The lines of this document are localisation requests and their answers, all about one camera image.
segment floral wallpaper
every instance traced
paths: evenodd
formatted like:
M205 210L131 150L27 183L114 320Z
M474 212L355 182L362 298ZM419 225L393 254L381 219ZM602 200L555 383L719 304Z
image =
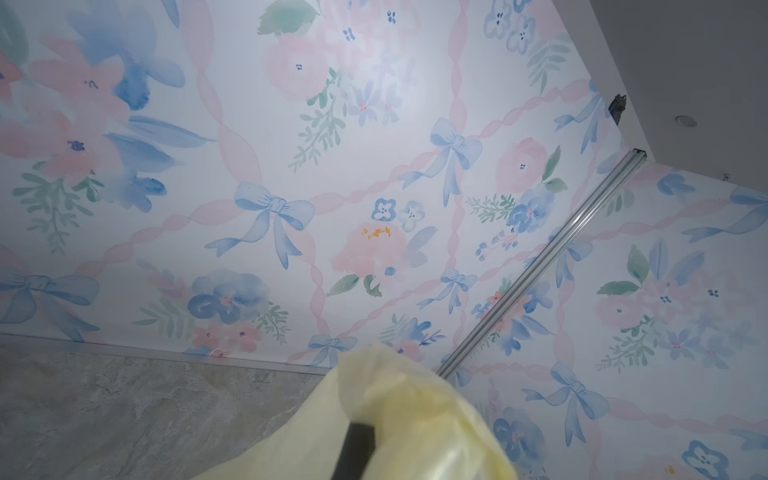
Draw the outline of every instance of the floral wallpaper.
M523 477L768 478L766 202L643 166L470 354Z
M0 333L436 368L627 150L549 0L0 0Z

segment marble floor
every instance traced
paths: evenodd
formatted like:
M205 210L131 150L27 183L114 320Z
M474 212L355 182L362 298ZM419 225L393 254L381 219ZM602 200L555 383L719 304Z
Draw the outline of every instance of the marble floor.
M269 436L321 379L0 347L0 476L186 480Z

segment yellow plastic bag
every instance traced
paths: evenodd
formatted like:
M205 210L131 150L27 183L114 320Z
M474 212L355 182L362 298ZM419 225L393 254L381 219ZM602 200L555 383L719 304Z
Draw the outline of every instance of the yellow plastic bag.
M475 409L383 345L340 356L280 430L195 480L329 480L350 422L376 432L362 480L517 480Z

